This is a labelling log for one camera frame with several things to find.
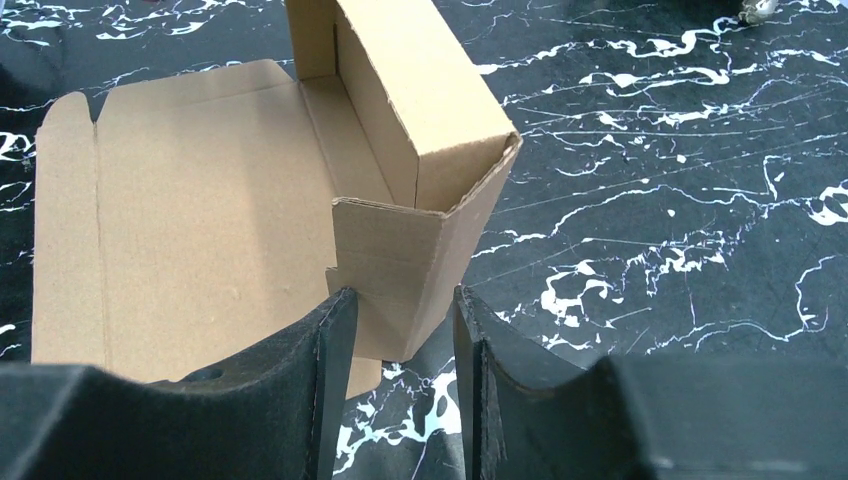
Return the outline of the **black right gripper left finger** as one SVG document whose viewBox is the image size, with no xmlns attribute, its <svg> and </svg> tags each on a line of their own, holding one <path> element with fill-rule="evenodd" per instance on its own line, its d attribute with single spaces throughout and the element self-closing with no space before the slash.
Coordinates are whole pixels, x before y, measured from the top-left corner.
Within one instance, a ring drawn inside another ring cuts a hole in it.
<svg viewBox="0 0 848 480">
<path fill-rule="evenodd" d="M 90 365 L 1 369 L 5 479 L 328 479 L 357 330 L 353 290 L 177 382 Z"/>
</svg>

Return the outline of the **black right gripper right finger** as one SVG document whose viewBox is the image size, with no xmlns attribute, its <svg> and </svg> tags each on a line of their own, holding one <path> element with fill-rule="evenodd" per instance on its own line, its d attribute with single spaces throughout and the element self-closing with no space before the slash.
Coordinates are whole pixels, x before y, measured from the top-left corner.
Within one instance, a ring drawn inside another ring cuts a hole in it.
<svg viewBox="0 0 848 480">
<path fill-rule="evenodd" d="M 453 297 L 470 479 L 843 479 L 847 369 L 738 355 L 607 355 L 579 367 Z"/>
</svg>

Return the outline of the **brown cardboard box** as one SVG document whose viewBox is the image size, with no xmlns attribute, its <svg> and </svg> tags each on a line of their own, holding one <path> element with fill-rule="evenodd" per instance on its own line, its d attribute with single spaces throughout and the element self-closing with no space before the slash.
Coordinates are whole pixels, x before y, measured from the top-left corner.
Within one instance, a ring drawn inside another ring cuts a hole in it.
<svg viewBox="0 0 848 480">
<path fill-rule="evenodd" d="M 349 396 L 441 324 L 522 144 L 433 3 L 290 1 L 258 60 L 36 135 L 32 354 L 175 380 L 359 297 Z"/>
</svg>

